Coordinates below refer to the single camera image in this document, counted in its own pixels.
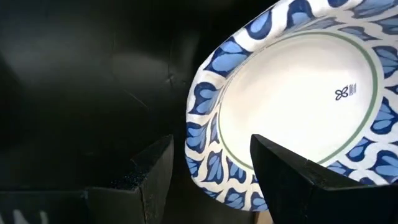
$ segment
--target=white plate center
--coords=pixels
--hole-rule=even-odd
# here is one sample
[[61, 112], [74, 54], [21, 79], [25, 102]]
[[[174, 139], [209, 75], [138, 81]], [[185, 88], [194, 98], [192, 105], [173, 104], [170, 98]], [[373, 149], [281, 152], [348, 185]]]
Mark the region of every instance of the white plate center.
[[376, 97], [375, 76], [366, 51], [346, 37], [285, 39], [233, 75], [220, 108], [221, 140], [246, 167], [252, 167], [251, 134], [322, 162], [361, 139]]

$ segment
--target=dark surface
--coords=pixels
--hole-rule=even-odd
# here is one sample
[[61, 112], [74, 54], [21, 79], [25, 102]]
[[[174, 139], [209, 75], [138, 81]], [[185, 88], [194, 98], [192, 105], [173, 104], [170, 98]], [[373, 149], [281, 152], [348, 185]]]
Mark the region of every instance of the dark surface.
[[0, 191], [0, 223], [159, 224], [173, 151], [172, 136], [161, 138], [133, 158], [116, 189]]
[[364, 185], [258, 134], [250, 152], [276, 224], [398, 223], [397, 184]]
[[0, 189], [109, 187], [176, 133], [164, 223], [249, 223], [207, 197], [183, 156], [199, 64], [275, 1], [0, 1]]

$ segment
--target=blue and white plate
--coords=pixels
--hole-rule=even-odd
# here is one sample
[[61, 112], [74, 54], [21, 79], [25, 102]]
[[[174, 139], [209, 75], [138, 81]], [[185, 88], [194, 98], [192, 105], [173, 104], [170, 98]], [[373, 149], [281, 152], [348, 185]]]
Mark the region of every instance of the blue and white plate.
[[210, 197], [267, 210], [251, 164], [261, 134], [364, 184], [398, 179], [398, 0], [283, 0], [199, 67], [185, 155]]

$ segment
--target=blue leaf pattern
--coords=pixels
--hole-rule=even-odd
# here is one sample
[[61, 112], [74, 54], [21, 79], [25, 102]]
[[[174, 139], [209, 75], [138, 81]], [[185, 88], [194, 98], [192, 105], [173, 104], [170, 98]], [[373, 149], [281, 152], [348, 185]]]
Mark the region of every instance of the blue leaf pattern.
[[251, 195], [251, 208], [250, 211], [261, 212], [268, 210], [268, 206], [263, 197], [258, 192], [253, 192]]
[[229, 170], [228, 180], [234, 178], [238, 180], [239, 183], [243, 184], [244, 181], [246, 180], [246, 171], [239, 168], [228, 157], [226, 158], [226, 163], [228, 164], [228, 170]]
[[391, 151], [381, 150], [371, 170], [384, 177], [390, 184], [395, 182], [398, 180], [398, 155]]
[[[374, 34], [374, 36], [372, 36], [366, 32], [367, 30], [360, 26], [348, 26], [350, 24], [344, 25], [344, 28], [341, 28], [342, 26], [338, 26], [345, 24], [344, 22], [339, 21], [345, 21], [346, 19], [345, 17], [340, 18], [339, 14], [336, 14], [339, 16], [339, 18], [324, 16], [318, 18], [315, 17], [312, 12], [313, 6], [311, 6], [309, 2], [311, 2], [311, 4], [317, 4], [315, 1], [309, 0], [292, 0], [290, 2], [282, 2], [285, 4], [284, 7], [286, 7], [286, 4], [289, 6], [286, 8], [287, 13], [284, 15], [287, 16], [286, 28], [285, 31], [280, 35], [285, 35], [291, 31], [300, 32], [314, 29], [322, 30], [331, 27], [333, 30], [338, 29], [339, 32], [354, 35], [363, 41], [379, 40], [378, 38], [383, 35], [380, 30], [387, 35], [398, 35], [398, 15], [383, 19], [380, 19], [382, 17], [378, 17], [377, 21], [375, 21], [373, 18], [363, 21], [380, 26], [381, 29], [377, 31], [381, 34]], [[341, 7], [347, 2], [348, 0], [327, 0], [329, 6], [334, 8]], [[397, 5], [398, 0], [363, 0], [362, 3], [354, 8], [349, 9], [349, 11], [353, 12], [353, 18], [362, 19], [380, 15], [386, 10], [392, 9]], [[274, 9], [267, 10], [244, 26], [248, 36], [255, 40], [262, 40], [266, 38], [270, 34], [271, 29], [275, 28], [275, 24], [272, 24], [274, 22], [272, 17], [275, 18], [275, 16], [278, 15], [273, 15], [273, 13], [275, 13]], [[381, 61], [384, 71], [384, 78], [390, 78], [398, 70], [398, 50], [389, 45], [390, 44], [373, 47], [373, 50]], [[204, 68], [204, 70], [211, 71], [221, 75], [224, 78], [228, 78], [231, 71], [238, 65], [242, 64], [251, 54], [252, 52], [244, 49], [242, 45], [236, 42], [234, 37], [230, 37], [214, 51], [209, 64]], [[398, 85], [386, 86], [385, 88], [398, 95]], [[193, 109], [190, 110], [189, 113], [197, 115], [209, 115], [212, 114], [217, 103], [219, 103], [217, 99], [220, 98], [221, 89], [216, 89], [216, 87], [211, 83], [199, 83], [194, 87], [193, 94], [195, 96], [195, 103]], [[187, 147], [193, 151], [196, 151], [197, 153], [203, 153], [208, 142], [219, 144], [220, 139], [218, 136], [217, 122], [217, 113], [215, 113], [209, 122], [204, 125], [187, 123]], [[396, 122], [398, 122], [397, 112], [392, 110], [388, 99], [383, 98], [381, 108], [376, 116], [376, 119], [371, 125], [371, 131], [376, 134], [388, 134], [392, 131], [392, 127]], [[390, 142], [389, 144], [398, 146], [398, 141], [396, 141], [396, 139], [392, 139], [391, 141], [394, 142]], [[355, 145], [355, 147], [346, 153], [345, 156], [353, 162], [363, 161], [367, 156], [365, 153], [369, 150], [368, 146], [373, 143], [374, 141], [363, 137], [360, 142]], [[207, 167], [208, 172], [206, 177], [204, 180], [200, 181], [209, 182], [207, 184], [212, 186], [209, 188], [202, 187], [202, 190], [211, 198], [224, 201], [223, 203], [227, 204], [229, 207], [239, 210], [248, 209], [250, 211], [256, 212], [267, 210], [268, 207], [266, 205], [266, 201], [263, 197], [261, 197], [260, 192], [238, 192], [236, 190], [237, 187], [231, 188], [230, 186], [231, 183], [239, 183], [240, 187], [244, 187], [245, 184], [247, 184], [248, 187], [257, 187], [258, 181], [256, 176], [250, 174], [250, 179], [248, 172], [239, 168], [228, 157], [226, 157], [225, 161], [222, 161], [222, 158], [221, 150], [220, 152], [210, 151], [207, 159], [202, 159], [201, 161], [196, 161], [192, 159], [192, 157], [186, 156], [186, 161], [191, 176], [194, 177], [195, 180], [198, 179], [199, 169], [202, 168], [202, 171], [206, 170], [205, 168]], [[350, 173], [354, 171], [353, 169], [346, 167], [340, 161], [334, 162], [327, 168], [345, 176], [349, 176]], [[373, 167], [369, 168], [369, 170], [374, 171], [376, 174], [386, 179], [386, 181], [389, 183], [394, 181], [398, 182], [398, 155], [394, 152], [386, 150], [378, 152], [377, 161]], [[236, 179], [237, 181], [228, 182], [228, 180], [231, 179]], [[366, 185], [375, 185], [375, 182], [369, 177], [363, 177], [362, 179], [359, 179], [359, 181]], [[213, 185], [221, 186], [222, 190], [218, 191], [217, 189], [217, 191], [213, 191]], [[250, 203], [249, 205], [245, 206], [245, 199], [247, 199], [248, 203]]]
[[371, 140], [363, 137], [360, 140], [360, 142], [354, 148], [352, 148], [352, 150], [350, 150], [347, 153], [348, 159], [350, 159], [354, 162], [359, 162], [359, 161], [363, 160], [365, 158], [366, 148], [369, 145], [371, 145], [372, 143], [374, 143], [374, 141], [371, 141]]
[[231, 208], [241, 209], [244, 207], [244, 199], [246, 192], [237, 192], [234, 188], [230, 188], [225, 196], [225, 204]]
[[398, 15], [389, 18], [374, 21], [373, 23], [380, 25], [385, 34], [397, 35], [398, 34]]
[[384, 78], [389, 78], [398, 69], [397, 49], [390, 46], [373, 47], [383, 66]]
[[218, 113], [214, 114], [213, 119], [211, 120], [210, 143], [212, 143], [213, 141], [220, 143], [220, 140], [218, 139], [218, 132], [217, 132], [217, 115], [218, 115]]
[[255, 20], [245, 26], [249, 36], [255, 40], [264, 39], [271, 31], [272, 9], [263, 12]]
[[371, 130], [376, 134], [387, 134], [391, 132], [392, 126], [397, 121], [398, 114], [391, 109], [388, 99], [383, 97], [380, 110], [371, 126]]
[[335, 171], [338, 174], [348, 176], [350, 173], [352, 173], [353, 169], [350, 169], [340, 162], [336, 161], [333, 164], [328, 166], [328, 169]]
[[230, 37], [214, 51], [210, 63], [204, 70], [212, 71], [223, 77], [227, 77], [228, 74], [246, 60], [250, 54], [251, 52], [243, 49], [236, 43], [234, 37]]
[[398, 85], [386, 86], [385, 88], [398, 95]]
[[306, 0], [295, 0], [289, 4], [287, 11], [287, 25], [285, 30], [298, 25], [304, 25], [315, 16], [312, 14], [311, 6]]
[[217, 102], [219, 93], [220, 90], [217, 90], [211, 83], [198, 83], [193, 90], [195, 104], [189, 113], [198, 115], [210, 114]]
[[356, 37], [359, 37], [363, 41], [378, 40], [377, 38], [372, 37], [371, 35], [365, 33], [365, 29], [363, 27], [349, 26], [349, 27], [341, 28], [339, 30], [343, 31], [347, 34], [352, 34]]
[[210, 152], [207, 159], [207, 176], [204, 182], [216, 182], [220, 184], [224, 179], [224, 170], [221, 163], [222, 151]]
[[219, 196], [220, 193], [222, 193], [222, 191], [219, 192], [213, 192], [208, 190], [206, 187], [202, 187], [201, 188], [207, 195], [209, 195], [210, 197], [212, 197], [213, 199], [217, 198]]
[[362, 179], [359, 180], [359, 182], [366, 185], [375, 185], [373, 180], [369, 179], [369, 177], [363, 177]]
[[197, 177], [198, 176], [198, 171], [201, 163], [201, 161], [196, 161], [194, 159], [189, 158], [188, 156], [185, 156], [185, 160], [187, 161], [189, 172], [191, 173], [192, 177]]
[[256, 178], [255, 175], [252, 176], [252, 178], [251, 178], [251, 183], [252, 183], [252, 184], [258, 184], [258, 183], [259, 183], [259, 181], [257, 180], [257, 178]]
[[353, 18], [362, 19], [380, 15], [397, 4], [397, 0], [364, 0], [361, 4], [354, 7]]
[[344, 4], [346, 4], [347, 2], [348, 2], [348, 0], [328, 0], [330, 7], [340, 7]]
[[315, 22], [309, 26], [298, 29], [297, 32], [304, 31], [304, 30], [313, 30], [313, 29], [326, 29], [326, 28], [341, 25], [341, 24], [343, 24], [343, 23], [336, 21], [336, 17], [329, 17], [326, 19], [319, 20], [318, 22]]
[[187, 146], [197, 153], [205, 150], [207, 124], [200, 126], [193, 122], [187, 122]]

